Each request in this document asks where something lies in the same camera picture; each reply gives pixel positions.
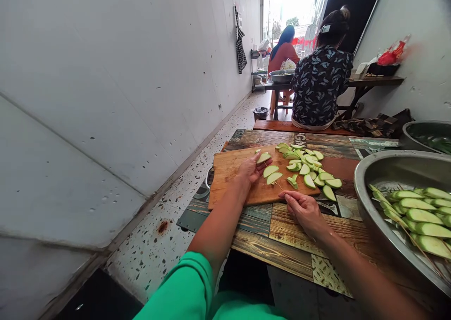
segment woman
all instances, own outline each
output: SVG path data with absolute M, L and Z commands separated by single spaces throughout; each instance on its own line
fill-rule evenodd
M 271 52 L 271 56 L 268 64 L 268 73 L 280 70 L 282 63 L 285 62 L 288 58 L 291 59 L 295 64 L 299 61 L 299 57 L 295 51 L 295 48 L 291 44 L 293 38 L 295 37 L 295 27 L 292 25 L 288 25 L 282 32 L 279 38 L 279 42 L 274 47 Z M 290 101 L 290 95 L 293 93 L 293 90 L 286 90 L 283 92 L 283 104 L 288 105 Z M 271 115 L 274 114 L 274 108 L 276 107 L 276 92 L 273 91 L 271 95 Z
M 331 12 L 321 23 L 318 49 L 296 65 L 291 85 L 295 92 L 294 126 L 312 131 L 327 129 L 338 116 L 337 97 L 348 88 L 352 55 L 338 50 L 350 12 L 346 7 Z
M 214 295 L 216 279 L 232 244 L 244 201 L 251 185 L 262 175 L 265 167 L 264 164 L 256 166 L 259 157 L 260 152 L 241 164 L 224 196 L 194 236 L 186 254 L 165 276 L 135 320 L 283 319 L 275 307 L 249 299 L 249 296 L 232 289 Z M 384 320 L 398 320 L 400 314 L 403 319 L 428 319 L 421 306 L 333 231 L 323 219 L 314 198 L 294 191 L 281 192 L 279 197 L 286 199 L 288 212 L 327 254 L 368 314 Z M 249 268 L 239 263 L 233 273 L 241 276 L 241 284 L 245 288 L 254 287 L 253 290 L 256 290 L 252 283 L 246 281 L 247 276 L 256 271 L 253 266 Z M 220 289 L 225 275 L 221 278 Z

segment floral shirt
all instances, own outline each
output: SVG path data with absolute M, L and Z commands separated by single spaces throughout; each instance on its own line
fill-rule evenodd
M 318 48 L 296 65 L 292 118 L 303 125 L 322 126 L 338 112 L 337 97 L 348 88 L 353 56 L 333 46 Z

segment hand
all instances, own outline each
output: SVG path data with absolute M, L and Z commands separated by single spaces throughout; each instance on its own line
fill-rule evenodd
M 324 220 L 315 198 L 295 191 L 283 191 L 280 198 L 287 201 L 287 210 L 314 241 L 322 241 L 334 231 Z
M 272 163 L 272 159 L 269 159 L 265 162 L 266 165 L 263 163 L 256 166 L 257 160 L 260 158 L 260 154 L 261 153 L 258 152 L 251 158 L 243 161 L 240 165 L 240 168 L 238 169 L 237 177 L 249 180 L 251 184 L 255 183 L 263 174 L 264 168 Z

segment small table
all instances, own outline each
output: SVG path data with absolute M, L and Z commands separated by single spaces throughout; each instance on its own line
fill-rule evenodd
M 358 101 L 362 98 L 369 90 L 371 90 L 375 86 L 399 86 L 404 81 L 404 78 L 398 76 L 384 76 L 384 77 L 368 77 L 365 74 L 356 74 L 356 70 L 352 70 L 351 77 L 349 80 L 349 87 L 355 87 L 356 91 L 354 94 L 354 99 L 350 106 L 339 106 L 338 109 L 346 110 L 339 119 L 351 119 L 352 112 L 354 111 Z M 274 90 L 276 92 L 275 95 L 275 103 L 271 103 L 271 107 L 274 107 L 274 120 L 278 120 L 277 109 L 292 109 L 292 106 L 288 105 L 278 105 L 280 91 L 282 90 L 292 90 L 291 84 L 274 84 L 269 81 L 264 86 L 265 91 Z
M 361 159 L 374 152 L 396 147 L 397 140 L 238 129 L 222 152 L 280 142 L 305 145 L 323 153 L 324 167 L 343 182 L 343 187 L 336 191 L 336 203 L 327 200 L 322 194 L 315 197 L 326 221 L 390 280 L 415 298 L 428 300 L 423 286 L 397 269 L 390 261 L 390 255 L 370 238 L 357 207 L 353 183 L 355 167 Z M 210 184 L 213 175 L 214 171 L 211 170 L 207 180 Z M 204 183 L 201 184 L 177 222 L 183 230 L 196 232 L 207 218 L 209 191 Z M 285 203 L 245 207 L 232 248 L 352 297 L 325 253 L 293 221 Z

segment blue headscarf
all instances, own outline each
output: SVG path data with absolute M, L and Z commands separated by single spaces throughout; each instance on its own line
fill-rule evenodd
M 277 53 L 277 50 L 280 46 L 282 46 L 283 43 L 290 43 L 293 41 L 293 38 L 295 37 L 295 27 L 292 25 L 288 25 L 282 32 L 279 38 L 279 42 L 277 45 L 272 49 L 271 51 L 271 59 L 272 60 Z

